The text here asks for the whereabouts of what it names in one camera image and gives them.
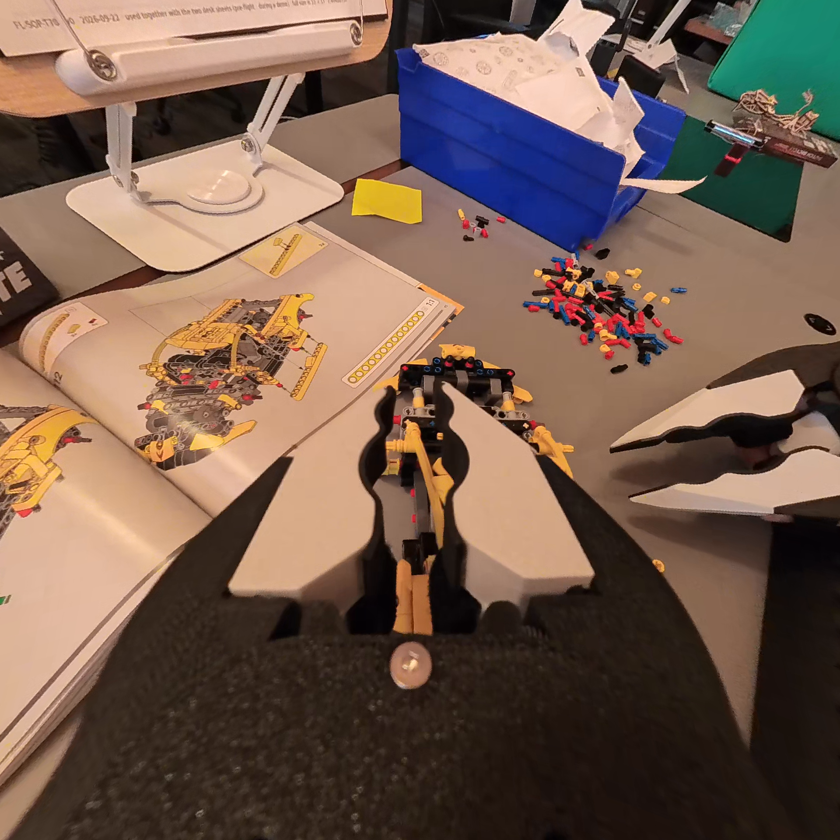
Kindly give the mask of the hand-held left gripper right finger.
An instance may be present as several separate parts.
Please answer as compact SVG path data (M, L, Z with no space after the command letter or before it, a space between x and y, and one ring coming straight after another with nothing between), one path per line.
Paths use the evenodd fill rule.
M465 545L463 582L480 604L529 604L534 596L589 589L594 570L553 493L543 466L552 460L452 385L440 387L444 442L462 445L465 475L454 456L448 509Z

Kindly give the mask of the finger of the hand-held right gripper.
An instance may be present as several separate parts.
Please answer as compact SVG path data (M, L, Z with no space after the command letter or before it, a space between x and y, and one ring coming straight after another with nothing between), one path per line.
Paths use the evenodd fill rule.
M804 393L805 385L792 370L703 388L619 437L610 452L731 436L786 423Z
M809 447L777 465L726 473L706 483L679 483L630 496L630 501L672 511L766 517L837 517L839 457Z

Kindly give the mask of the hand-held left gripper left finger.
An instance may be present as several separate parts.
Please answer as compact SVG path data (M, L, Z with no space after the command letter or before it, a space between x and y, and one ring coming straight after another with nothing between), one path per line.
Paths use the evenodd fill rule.
M391 387L367 392L290 455L290 466L228 583L235 596L299 603L354 603L361 557L374 532L375 499L364 487L366 445L392 429Z

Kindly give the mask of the yellow black brick car model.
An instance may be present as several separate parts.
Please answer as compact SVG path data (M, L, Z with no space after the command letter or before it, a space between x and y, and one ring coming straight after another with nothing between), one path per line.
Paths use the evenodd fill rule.
M402 364L399 372L377 386L412 394L410 405L393 417L396 436L385 444L383 473L398 476L414 501L416 535L403 541L402 558L395 566L393 628L399 634L433 632L430 574L444 536L447 496L454 486L443 462L445 432L437 422L436 383L452 385L535 455L547 456L568 477L574 476L567 459L574 447L556 440L544 423L534 421L522 407L532 402L532 395L515 384L510 366L482 360L472 345L441 343L439 348L433 358Z

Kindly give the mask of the pile of mixed brick pins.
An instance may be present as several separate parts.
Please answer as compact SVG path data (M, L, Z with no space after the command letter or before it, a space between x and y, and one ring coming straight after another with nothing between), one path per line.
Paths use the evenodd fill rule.
M530 291L521 309L544 313L574 336L577 345L592 348L624 372L629 362L646 368L678 348L686 339L675 330L668 308L685 288L661 295L640 282L640 268L600 270L587 265L578 252L555 256L533 271L539 287Z

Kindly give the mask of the instruction booklet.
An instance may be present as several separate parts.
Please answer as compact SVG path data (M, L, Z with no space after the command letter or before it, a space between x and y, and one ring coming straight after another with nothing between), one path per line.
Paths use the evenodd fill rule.
M2 351L2 783L177 552L463 309L315 224Z

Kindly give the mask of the blue plastic bin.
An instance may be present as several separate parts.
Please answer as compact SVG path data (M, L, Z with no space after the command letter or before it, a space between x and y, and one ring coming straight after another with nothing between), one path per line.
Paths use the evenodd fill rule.
M596 241L642 199L625 158L425 64L398 61L401 157L566 250Z

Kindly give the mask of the large printed paper bag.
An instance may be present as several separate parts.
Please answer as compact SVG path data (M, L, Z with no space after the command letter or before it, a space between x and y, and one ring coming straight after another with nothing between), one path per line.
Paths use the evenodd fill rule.
M644 155L644 110L625 80L605 92L586 57L614 21L572 1L535 40L495 33L413 48L424 64L619 153L625 179Z

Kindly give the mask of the grey desk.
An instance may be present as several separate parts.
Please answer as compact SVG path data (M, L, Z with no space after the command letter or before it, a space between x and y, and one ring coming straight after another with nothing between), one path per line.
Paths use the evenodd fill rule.
M395 95L350 101L281 124L272 143L336 181L380 176L419 187L416 227L352 218L350 200L317 223L395 268L452 295L465 311L455 341L519 364L542 416L575 446L574 475L649 554L688 608L716 663L743 735L752 727L770 528L751 518L659 512L628 500L638 490L716 477L733 467L723 441L609 455L610 443L739 364L778 347L822 341L804 322L815 312L838 324L838 166L808 167L791 240L744 227L682 196L647 194L598 243L618 270L643 269L642 283L688 291L669 310L685 343L647 369L610 376L587 353L570 369L570 338L519 311L527 274L548 253L534 234L496 227L487 247L461 244L456 193L397 160Z

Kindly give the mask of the small green box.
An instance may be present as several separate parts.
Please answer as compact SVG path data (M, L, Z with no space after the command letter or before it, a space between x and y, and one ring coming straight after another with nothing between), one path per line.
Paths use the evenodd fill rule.
M691 202L789 242L802 182L803 165L766 154L746 153L728 175L714 173L730 151L730 144L687 116L675 141L662 180L703 183L682 193Z

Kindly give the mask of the small brown brick model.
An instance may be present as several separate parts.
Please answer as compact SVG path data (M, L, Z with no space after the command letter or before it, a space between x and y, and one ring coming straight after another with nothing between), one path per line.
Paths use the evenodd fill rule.
M838 159L834 146L812 131L819 116L812 109L814 94L807 90L802 97L796 111L780 113L774 95L764 89L745 91L732 109L732 124L708 121L703 129L729 145L715 175L729 176L748 154L831 168Z

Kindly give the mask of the cluster of small brick pins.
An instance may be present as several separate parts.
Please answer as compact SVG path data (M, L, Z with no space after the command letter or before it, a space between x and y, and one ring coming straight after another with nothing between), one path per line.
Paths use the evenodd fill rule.
M497 236L497 228L504 228L509 221L508 216L490 210L470 214L466 208L459 207L456 213L464 242L487 242Z

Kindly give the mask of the white wooden book stand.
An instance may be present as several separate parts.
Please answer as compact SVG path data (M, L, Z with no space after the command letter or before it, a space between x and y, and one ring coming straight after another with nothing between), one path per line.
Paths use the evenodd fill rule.
M68 207L144 264L198 270L336 204L338 183L270 146L305 73L359 64L392 22L347 17L48 54L2 55L2 112L46 118L104 108L107 171ZM164 161L133 163L139 102L267 80L245 131Z

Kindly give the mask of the dark toy car set box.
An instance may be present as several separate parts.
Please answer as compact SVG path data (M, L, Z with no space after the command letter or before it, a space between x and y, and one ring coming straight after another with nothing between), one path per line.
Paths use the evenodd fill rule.
M1 327L58 301L57 288L1 230Z

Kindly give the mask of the printed instruction sheet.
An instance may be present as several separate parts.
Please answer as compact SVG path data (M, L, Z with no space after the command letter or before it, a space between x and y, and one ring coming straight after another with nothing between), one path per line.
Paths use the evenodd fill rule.
M32 56L388 15L385 1L2 1L1 50Z

